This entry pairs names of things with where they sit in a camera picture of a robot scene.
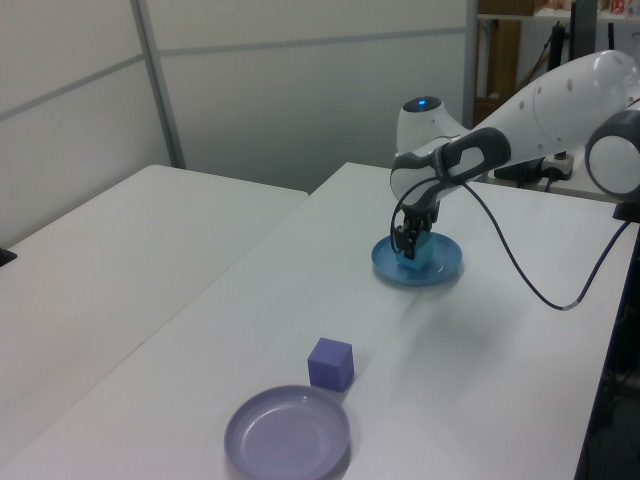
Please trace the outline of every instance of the purple cube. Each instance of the purple cube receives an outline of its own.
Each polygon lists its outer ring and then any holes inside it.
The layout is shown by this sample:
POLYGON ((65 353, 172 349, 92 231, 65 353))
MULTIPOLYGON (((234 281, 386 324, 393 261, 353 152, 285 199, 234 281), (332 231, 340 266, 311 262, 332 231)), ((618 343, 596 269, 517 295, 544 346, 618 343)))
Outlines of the purple cube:
POLYGON ((307 359, 309 381, 315 387, 344 392, 353 378, 351 345, 321 338, 307 359))

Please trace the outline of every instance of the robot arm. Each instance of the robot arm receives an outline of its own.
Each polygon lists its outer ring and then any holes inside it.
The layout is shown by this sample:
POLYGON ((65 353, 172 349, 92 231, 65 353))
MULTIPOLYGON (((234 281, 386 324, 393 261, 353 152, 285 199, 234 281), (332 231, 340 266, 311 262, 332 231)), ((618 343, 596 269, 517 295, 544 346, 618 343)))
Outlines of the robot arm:
POLYGON ((413 259, 417 236, 431 230, 440 200, 458 185, 584 143, 587 169, 598 187, 616 198, 640 201, 640 104, 634 103, 639 98, 635 61, 607 51, 548 72, 471 132, 452 128, 448 114, 434 119, 431 111, 426 117, 423 111, 407 111, 409 102, 400 114, 399 154, 391 173, 391 189, 405 214, 403 225, 394 230, 395 243, 413 259), (408 121, 408 115, 423 115, 426 121, 408 121), (406 125, 420 123, 442 123, 446 128, 441 130, 453 135, 436 135, 431 126, 434 138, 415 148, 417 128, 406 125), (414 149, 404 153, 406 146, 414 149))

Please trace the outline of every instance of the table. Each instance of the table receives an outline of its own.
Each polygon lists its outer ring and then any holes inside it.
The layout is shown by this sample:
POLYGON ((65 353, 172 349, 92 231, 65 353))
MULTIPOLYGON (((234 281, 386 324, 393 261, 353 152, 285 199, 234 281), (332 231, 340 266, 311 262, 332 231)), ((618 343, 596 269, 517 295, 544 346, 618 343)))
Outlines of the table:
POLYGON ((0 269, 0 466, 307 197, 147 167, 0 269))
MULTIPOLYGON (((613 206, 474 187, 534 284, 573 301, 619 225, 613 206)), ((394 205, 388 170, 345 165, 0 479, 239 478, 223 452, 228 419, 259 391, 306 384, 321 336, 354 350, 355 381, 335 395, 352 428, 339 478, 573 479, 637 226, 563 313, 528 290, 464 190, 436 224, 462 247, 460 279, 380 280, 370 251, 394 205)))

